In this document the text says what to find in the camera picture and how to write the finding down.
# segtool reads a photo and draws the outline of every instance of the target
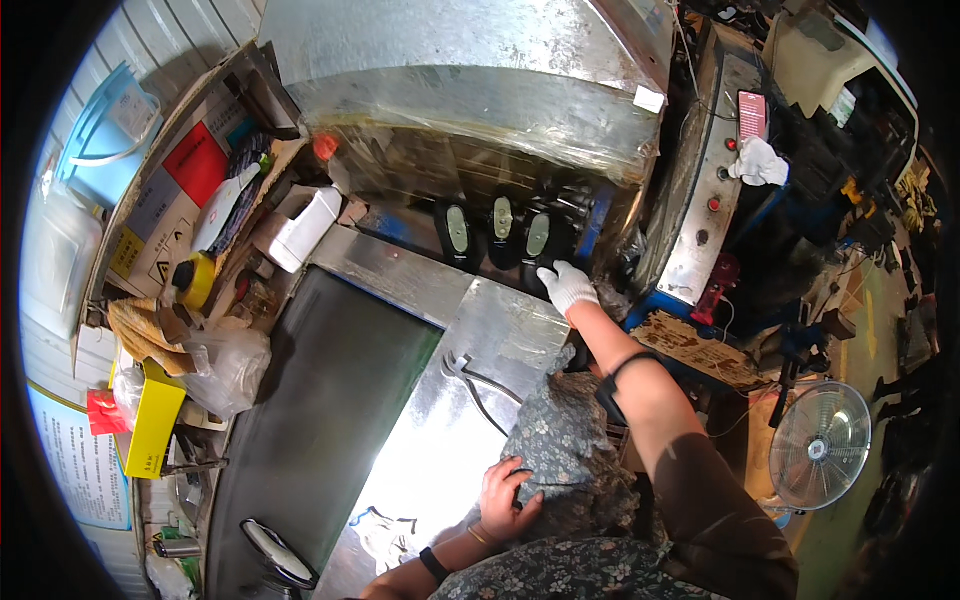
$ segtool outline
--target blue plastic container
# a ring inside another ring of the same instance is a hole
[[[121,62],[86,103],[55,175],[111,209],[127,191],[162,124],[159,100],[143,91]]]

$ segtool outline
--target gold bangle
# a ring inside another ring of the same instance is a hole
[[[473,531],[473,527],[468,526],[468,527],[467,527],[467,531],[469,531],[469,533],[470,533],[472,536],[474,536],[475,538],[477,538],[477,541],[479,541],[480,543],[482,543],[482,544],[485,545],[485,546],[489,546],[489,544],[487,543],[486,540],[484,540],[483,538],[481,538],[481,537],[479,536],[479,534],[477,534],[477,532]]]

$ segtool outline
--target wooden board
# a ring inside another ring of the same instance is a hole
[[[663,311],[652,313],[630,335],[644,346],[734,388],[768,383],[746,354],[719,340],[701,338],[693,325]]]

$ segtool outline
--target hand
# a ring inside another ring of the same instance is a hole
[[[537,277],[546,286],[550,301],[568,321],[570,319],[566,313],[577,302],[600,303],[600,300],[597,299],[597,291],[593,289],[586,273],[562,260],[554,261],[553,267],[557,270],[556,274],[549,269],[540,267],[537,269]]]
[[[508,456],[488,468],[483,476],[480,527],[493,538],[493,543],[518,538],[533,524],[543,508],[543,492],[530,498],[522,511],[514,507],[516,489],[534,474],[533,471],[522,470],[511,475],[510,471],[521,463],[523,459],[519,456]]]

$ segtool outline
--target wall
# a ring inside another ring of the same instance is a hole
[[[157,96],[165,113],[198,77],[260,28],[267,0],[127,0],[97,36],[54,118],[37,163],[40,174],[56,160],[70,130],[97,86],[126,61],[143,88]],[[70,344],[23,318],[21,335],[27,377],[50,393],[85,406],[87,388],[109,379],[115,338],[85,327],[78,340],[76,377]],[[141,482],[147,514],[166,512],[166,482]],[[133,531],[82,526],[107,570],[130,598],[150,598]]]

